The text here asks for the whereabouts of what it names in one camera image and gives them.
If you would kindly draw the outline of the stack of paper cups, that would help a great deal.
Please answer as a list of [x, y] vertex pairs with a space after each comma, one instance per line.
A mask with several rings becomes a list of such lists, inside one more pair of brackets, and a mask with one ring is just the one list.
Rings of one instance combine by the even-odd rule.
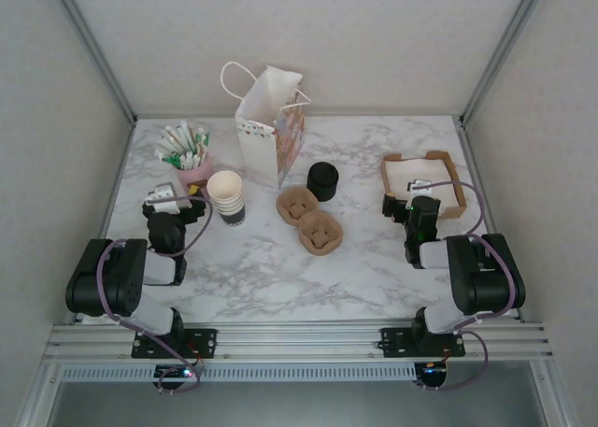
[[238, 226], [246, 218], [246, 204], [242, 178], [234, 171], [215, 173], [207, 182], [206, 189], [212, 205], [223, 222]]

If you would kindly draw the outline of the white patterned paper gift bag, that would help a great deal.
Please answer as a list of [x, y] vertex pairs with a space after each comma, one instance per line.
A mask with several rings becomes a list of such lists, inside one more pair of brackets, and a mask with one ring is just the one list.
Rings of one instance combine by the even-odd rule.
[[301, 90], [303, 76], [267, 66], [241, 96], [235, 126], [248, 179], [279, 188], [306, 137], [305, 107], [311, 99]]

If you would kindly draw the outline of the brown pulp cup carrier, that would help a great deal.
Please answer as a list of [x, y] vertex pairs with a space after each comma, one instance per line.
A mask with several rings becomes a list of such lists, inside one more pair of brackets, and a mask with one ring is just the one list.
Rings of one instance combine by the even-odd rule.
[[320, 210], [317, 197], [307, 187], [292, 187], [282, 192], [276, 202], [279, 216], [298, 230], [298, 238], [312, 255], [325, 256], [343, 240], [341, 225]]

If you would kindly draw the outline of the pink stick holder cup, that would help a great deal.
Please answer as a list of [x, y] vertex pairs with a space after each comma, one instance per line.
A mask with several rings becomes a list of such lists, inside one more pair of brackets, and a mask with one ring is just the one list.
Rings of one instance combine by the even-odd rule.
[[191, 169], [191, 170], [175, 170], [176, 176], [178, 181], [183, 189], [183, 191], [187, 194], [190, 193], [191, 187], [195, 186], [201, 192], [201, 196], [209, 197], [209, 194], [206, 189], [206, 185], [208, 180], [214, 174], [214, 169], [212, 167], [210, 157], [207, 156], [206, 159], [202, 162], [201, 165], [198, 167]]

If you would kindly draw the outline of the brown cardboard tray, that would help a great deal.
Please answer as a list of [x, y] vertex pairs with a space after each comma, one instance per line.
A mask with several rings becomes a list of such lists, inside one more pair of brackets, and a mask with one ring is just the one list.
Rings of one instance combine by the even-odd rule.
[[[390, 185], [389, 185], [389, 181], [388, 181], [388, 177], [387, 177], [387, 172], [386, 172], [386, 167], [385, 167], [385, 162], [389, 161], [395, 161], [395, 162], [400, 162], [400, 161], [406, 161], [409, 159], [427, 159], [427, 160], [442, 160], [445, 165], [446, 168], [448, 170], [448, 173], [451, 177], [451, 180], [449, 181], [460, 181], [460, 177], [457, 173], [457, 169], [455, 167], [454, 162], [452, 161], [452, 158], [450, 157], [449, 153], [443, 150], [429, 150], [427, 151], [423, 156], [421, 157], [417, 157], [417, 158], [404, 158], [403, 155], [401, 153], [391, 153], [391, 154], [387, 154], [385, 155], [382, 160], [381, 160], [381, 165], [380, 165], [380, 172], [381, 172], [381, 177], [382, 177], [382, 182], [383, 182], [383, 187], [384, 187], [384, 192], [391, 192], [390, 191]], [[467, 204], [466, 204], [466, 200], [465, 200], [465, 196], [464, 196], [464, 191], [463, 191], [463, 186], [459, 183], [457, 184], [445, 184], [445, 185], [452, 185], [454, 187], [454, 191], [459, 203], [458, 207], [452, 207], [446, 210], [446, 212], [443, 215], [439, 214], [439, 219], [440, 220], [451, 220], [451, 219], [458, 219], [460, 218], [460, 216], [464, 213], [464, 211], [467, 208]]]

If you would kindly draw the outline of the stack of black lids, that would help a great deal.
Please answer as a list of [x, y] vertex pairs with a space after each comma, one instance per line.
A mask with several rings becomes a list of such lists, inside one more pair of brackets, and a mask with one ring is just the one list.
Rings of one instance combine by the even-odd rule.
[[318, 162], [308, 170], [306, 187], [319, 202], [327, 202], [335, 196], [338, 180], [339, 173], [334, 165]]

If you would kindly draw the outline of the black controller board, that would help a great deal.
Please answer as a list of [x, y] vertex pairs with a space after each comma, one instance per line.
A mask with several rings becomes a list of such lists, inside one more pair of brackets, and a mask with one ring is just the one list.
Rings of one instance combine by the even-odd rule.
[[441, 362], [416, 363], [416, 383], [426, 387], [441, 387], [447, 378], [447, 364]]
[[155, 379], [195, 379], [195, 375], [191, 369], [184, 365], [173, 364], [158, 364], [154, 368], [153, 377]]

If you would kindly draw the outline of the left aluminium side rail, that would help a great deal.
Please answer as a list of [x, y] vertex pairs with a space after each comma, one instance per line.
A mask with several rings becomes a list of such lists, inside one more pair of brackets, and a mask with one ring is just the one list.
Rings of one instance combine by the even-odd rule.
[[137, 119], [134, 119], [134, 123], [131, 125], [131, 129], [129, 130], [127, 139], [126, 139], [126, 144], [124, 147], [124, 151], [123, 154], [121, 156], [121, 160], [119, 162], [119, 166], [118, 166], [118, 170], [117, 170], [117, 175], [112, 183], [111, 189], [110, 189], [110, 193], [108, 195], [108, 200], [107, 200], [107, 207], [106, 210], [104, 212], [104, 216], [102, 218], [102, 222], [99, 228], [99, 231], [95, 234], [94, 238], [104, 238], [106, 236], [107, 233], [107, 229], [108, 226], [110, 224], [110, 220], [112, 217], [112, 213], [114, 210], [114, 206], [116, 204], [116, 199], [118, 196], [118, 191], [119, 188], [121, 186], [121, 181], [122, 181], [122, 176], [125, 170], [125, 166], [127, 163], [127, 158], [132, 146], [132, 142], [133, 142], [133, 138], [135, 135], [135, 129], [137, 126]]

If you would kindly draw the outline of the left black mount plate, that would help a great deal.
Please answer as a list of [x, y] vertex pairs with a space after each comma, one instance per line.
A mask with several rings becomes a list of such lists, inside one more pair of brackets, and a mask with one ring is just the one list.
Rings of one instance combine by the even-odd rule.
[[[213, 359], [217, 346], [216, 329], [183, 329], [177, 334], [159, 335], [171, 349], [185, 359]], [[131, 356], [134, 359], [170, 359], [174, 355], [146, 336], [137, 334]]]

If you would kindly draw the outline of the black mount plate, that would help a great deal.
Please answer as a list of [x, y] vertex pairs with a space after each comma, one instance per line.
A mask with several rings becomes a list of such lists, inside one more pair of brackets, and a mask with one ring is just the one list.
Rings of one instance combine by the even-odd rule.
[[[216, 329], [183, 329], [177, 334], [159, 335], [171, 349], [185, 359], [213, 359], [217, 346]], [[137, 334], [131, 356], [134, 359], [170, 359], [174, 355], [146, 336]]]
[[412, 328], [383, 328], [377, 347], [385, 358], [463, 357], [463, 339], [453, 334], [416, 332]]

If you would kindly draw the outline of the right black mount plate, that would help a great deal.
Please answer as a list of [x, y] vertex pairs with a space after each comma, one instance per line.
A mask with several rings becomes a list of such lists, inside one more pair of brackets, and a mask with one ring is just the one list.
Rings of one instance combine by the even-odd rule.
[[453, 334], [416, 332], [412, 328], [383, 328], [377, 347], [385, 358], [463, 357], [463, 339]]

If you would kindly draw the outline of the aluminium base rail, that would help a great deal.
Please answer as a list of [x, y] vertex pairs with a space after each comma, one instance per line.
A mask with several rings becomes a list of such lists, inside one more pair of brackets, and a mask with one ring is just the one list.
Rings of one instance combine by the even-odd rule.
[[[213, 360], [228, 363], [380, 362], [380, 327], [374, 323], [218, 323]], [[552, 350], [540, 323], [514, 320], [478, 324], [473, 330], [496, 361], [548, 360]], [[130, 362], [135, 334], [119, 326], [56, 326], [45, 362]]]

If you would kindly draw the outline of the left aluminium frame post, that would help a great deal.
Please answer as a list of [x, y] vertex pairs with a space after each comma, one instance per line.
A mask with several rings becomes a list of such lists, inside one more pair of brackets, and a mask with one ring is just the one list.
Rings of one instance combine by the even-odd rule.
[[97, 43], [92, 30], [78, 7], [76, 0], [57, 0], [69, 23], [73, 27], [82, 47], [88, 54], [94, 68], [103, 80], [113, 100], [130, 126], [135, 127], [137, 115], [132, 109], [121, 85]]

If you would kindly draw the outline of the aluminium frame post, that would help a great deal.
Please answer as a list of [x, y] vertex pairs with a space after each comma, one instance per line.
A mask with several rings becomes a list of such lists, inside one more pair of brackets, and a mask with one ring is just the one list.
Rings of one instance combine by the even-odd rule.
[[82, 47], [88, 54], [94, 68], [103, 80], [113, 100], [130, 126], [135, 127], [137, 115], [132, 109], [121, 85], [97, 43], [92, 30], [78, 7], [76, 0], [57, 0], [69, 23], [73, 27]]
[[520, 0], [516, 6], [503, 34], [499, 38], [498, 44], [493, 50], [491, 57], [477, 82], [476, 87], [459, 117], [463, 129], [465, 129], [472, 121], [481, 107], [493, 82], [498, 77], [506, 59], [514, 49], [520, 34], [534, 13], [534, 9], [539, 1], [540, 0]]

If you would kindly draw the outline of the right aluminium frame post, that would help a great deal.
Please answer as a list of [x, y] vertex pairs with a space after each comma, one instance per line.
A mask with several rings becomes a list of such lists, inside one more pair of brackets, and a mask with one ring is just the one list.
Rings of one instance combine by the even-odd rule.
[[516, 6], [503, 34], [499, 38], [498, 44], [493, 50], [491, 57], [477, 82], [476, 87], [459, 117], [463, 129], [465, 129], [472, 121], [481, 107], [493, 82], [498, 77], [506, 59], [514, 49], [520, 34], [534, 13], [534, 9], [539, 1], [540, 0], [520, 0]]

